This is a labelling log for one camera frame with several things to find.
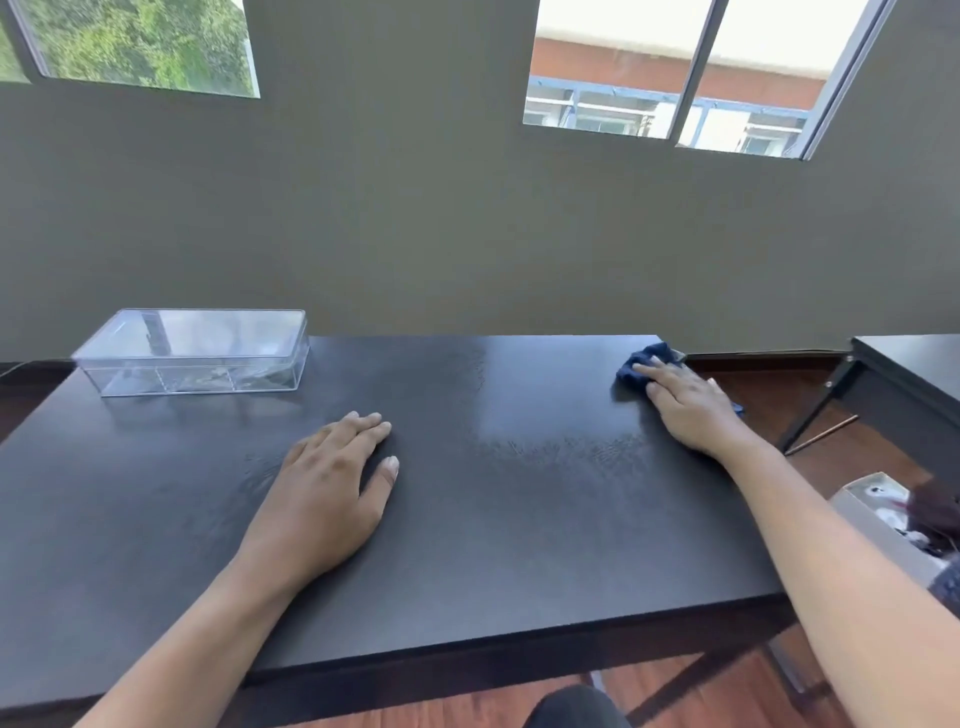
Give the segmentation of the clear plastic organizer box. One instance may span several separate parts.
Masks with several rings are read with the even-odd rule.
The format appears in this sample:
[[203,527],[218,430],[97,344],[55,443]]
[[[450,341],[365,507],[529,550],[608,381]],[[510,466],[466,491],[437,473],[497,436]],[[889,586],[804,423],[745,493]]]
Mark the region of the clear plastic organizer box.
[[72,359],[103,398],[290,392],[306,325],[296,309],[125,308]]

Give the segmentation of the grey framed sliding window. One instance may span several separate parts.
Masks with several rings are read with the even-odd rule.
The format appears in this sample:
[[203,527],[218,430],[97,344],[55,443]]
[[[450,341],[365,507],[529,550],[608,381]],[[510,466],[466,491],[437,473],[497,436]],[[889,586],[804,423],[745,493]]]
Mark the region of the grey framed sliding window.
[[810,161],[897,0],[538,0],[523,122]]

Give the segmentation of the person's right forearm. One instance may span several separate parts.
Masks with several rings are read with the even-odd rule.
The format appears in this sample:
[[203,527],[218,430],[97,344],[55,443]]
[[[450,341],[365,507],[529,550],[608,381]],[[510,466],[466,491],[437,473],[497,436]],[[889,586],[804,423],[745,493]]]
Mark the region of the person's right forearm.
[[856,728],[960,728],[960,618],[755,433],[715,445]]

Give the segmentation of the black side table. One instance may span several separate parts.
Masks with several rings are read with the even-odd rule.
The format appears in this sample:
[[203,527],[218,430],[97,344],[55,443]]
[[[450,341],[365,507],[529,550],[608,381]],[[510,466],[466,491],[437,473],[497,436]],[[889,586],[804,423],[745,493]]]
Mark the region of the black side table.
[[777,448],[798,452],[795,443],[832,403],[931,473],[960,467],[960,334],[852,338]]

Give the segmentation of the person's right hand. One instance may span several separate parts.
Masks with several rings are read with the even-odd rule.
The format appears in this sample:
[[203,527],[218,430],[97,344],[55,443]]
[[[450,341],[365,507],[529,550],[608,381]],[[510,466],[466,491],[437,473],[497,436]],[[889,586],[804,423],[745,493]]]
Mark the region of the person's right hand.
[[634,369],[669,389],[669,411],[657,412],[679,443],[727,464],[760,442],[715,381],[653,361],[651,367]]

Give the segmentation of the person's left forearm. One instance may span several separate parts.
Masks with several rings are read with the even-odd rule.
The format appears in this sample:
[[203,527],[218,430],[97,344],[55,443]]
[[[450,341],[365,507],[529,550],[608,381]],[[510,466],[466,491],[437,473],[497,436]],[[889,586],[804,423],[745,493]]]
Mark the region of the person's left forearm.
[[235,559],[74,728],[217,728],[304,584]]

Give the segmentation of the person's dark patterned sleeve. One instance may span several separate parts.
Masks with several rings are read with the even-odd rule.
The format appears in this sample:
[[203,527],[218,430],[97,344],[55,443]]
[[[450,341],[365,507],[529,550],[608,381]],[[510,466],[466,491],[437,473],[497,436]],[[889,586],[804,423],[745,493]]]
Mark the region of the person's dark patterned sleeve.
[[946,563],[931,582],[928,591],[960,620],[960,553]]

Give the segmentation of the black desk frame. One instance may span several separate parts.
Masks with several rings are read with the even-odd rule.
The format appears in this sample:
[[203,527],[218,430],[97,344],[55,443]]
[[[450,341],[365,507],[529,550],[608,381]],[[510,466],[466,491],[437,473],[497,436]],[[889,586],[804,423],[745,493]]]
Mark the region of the black desk frame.
[[[56,589],[0,597],[0,728],[70,728],[148,650],[186,595]],[[703,653],[733,659],[796,624],[783,591],[520,629],[494,596],[306,589],[267,639],[227,722],[240,728],[336,718],[406,703]]]

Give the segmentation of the person's dark trouser leg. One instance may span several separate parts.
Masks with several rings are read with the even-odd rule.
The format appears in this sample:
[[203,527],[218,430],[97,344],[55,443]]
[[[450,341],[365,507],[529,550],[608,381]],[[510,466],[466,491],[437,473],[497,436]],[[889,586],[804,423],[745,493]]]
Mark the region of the person's dark trouser leg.
[[541,698],[521,728],[633,728],[605,692],[567,685]]

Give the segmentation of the dark maroon object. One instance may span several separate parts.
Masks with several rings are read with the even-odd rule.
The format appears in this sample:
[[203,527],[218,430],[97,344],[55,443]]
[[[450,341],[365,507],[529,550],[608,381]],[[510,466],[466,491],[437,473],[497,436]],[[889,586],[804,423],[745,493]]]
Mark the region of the dark maroon object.
[[960,491],[933,477],[910,491],[907,501],[909,530],[960,539]]

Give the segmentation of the grey open cardboard box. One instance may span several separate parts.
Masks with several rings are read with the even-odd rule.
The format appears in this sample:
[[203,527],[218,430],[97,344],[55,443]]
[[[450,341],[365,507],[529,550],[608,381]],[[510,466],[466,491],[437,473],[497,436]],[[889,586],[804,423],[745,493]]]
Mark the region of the grey open cardboard box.
[[939,536],[938,541],[911,525],[910,496],[911,491],[899,481],[876,471],[846,483],[828,502],[889,561],[919,586],[929,588],[960,560],[960,551],[955,540]]

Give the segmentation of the dark blue cleaning cloth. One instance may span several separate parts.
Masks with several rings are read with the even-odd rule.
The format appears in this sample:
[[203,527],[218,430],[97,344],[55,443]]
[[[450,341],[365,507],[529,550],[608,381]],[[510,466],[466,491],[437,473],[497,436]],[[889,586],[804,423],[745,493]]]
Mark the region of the dark blue cleaning cloth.
[[687,363],[687,355],[670,346],[665,341],[656,341],[634,350],[620,365],[615,375],[615,386],[625,393],[635,395],[639,401],[653,407],[653,401],[646,388],[651,378],[635,369],[636,365],[651,367],[654,359],[663,364],[690,373],[694,370]]

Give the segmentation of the window with green trees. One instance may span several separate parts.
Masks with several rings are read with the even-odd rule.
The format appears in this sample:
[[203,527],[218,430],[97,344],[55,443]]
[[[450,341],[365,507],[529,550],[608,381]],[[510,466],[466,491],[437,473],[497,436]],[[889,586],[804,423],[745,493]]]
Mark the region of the window with green trees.
[[0,80],[260,97],[244,0],[0,0]]

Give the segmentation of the thin brown stick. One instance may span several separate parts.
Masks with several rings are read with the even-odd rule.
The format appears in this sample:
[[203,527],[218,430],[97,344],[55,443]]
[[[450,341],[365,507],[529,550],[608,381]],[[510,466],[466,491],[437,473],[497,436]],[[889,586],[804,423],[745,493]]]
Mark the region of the thin brown stick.
[[838,433],[838,432],[840,432],[840,431],[843,431],[843,430],[846,429],[847,427],[849,427],[849,426],[851,426],[852,424],[856,423],[858,420],[859,420],[859,416],[858,416],[858,415],[853,415],[853,416],[850,416],[850,417],[848,417],[848,418],[845,418],[845,419],[843,419],[842,421],[834,424],[833,426],[831,426],[831,427],[829,427],[829,428],[821,431],[820,433],[818,433],[818,434],[816,434],[816,435],[814,435],[814,436],[806,439],[805,441],[791,445],[790,447],[788,447],[788,448],[784,451],[784,455],[785,455],[786,457],[791,457],[791,456],[793,456],[793,455],[797,455],[798,453],[806,450],[807,448],[809,448],[809,447],[811,447],[811,446],[813,446],[813,445],[815,445],[815,444],[818,444],[818,443],[826,440],[826,439],[829,438],[830,436],[832,436],[832,435],[834,435],[834,434],[836,434],[836,433]]

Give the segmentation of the person's left hand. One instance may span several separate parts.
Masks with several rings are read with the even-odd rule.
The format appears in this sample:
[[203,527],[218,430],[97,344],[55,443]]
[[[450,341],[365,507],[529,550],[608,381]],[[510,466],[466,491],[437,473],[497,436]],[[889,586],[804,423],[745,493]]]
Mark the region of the person's left hand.
[[377,412],[351,412],[296,443],[233,561],[279,568],[303,589],[351,558],[381,522],[367,516],[360,496],[378,465],[367,480],[364,469],[391,430]]

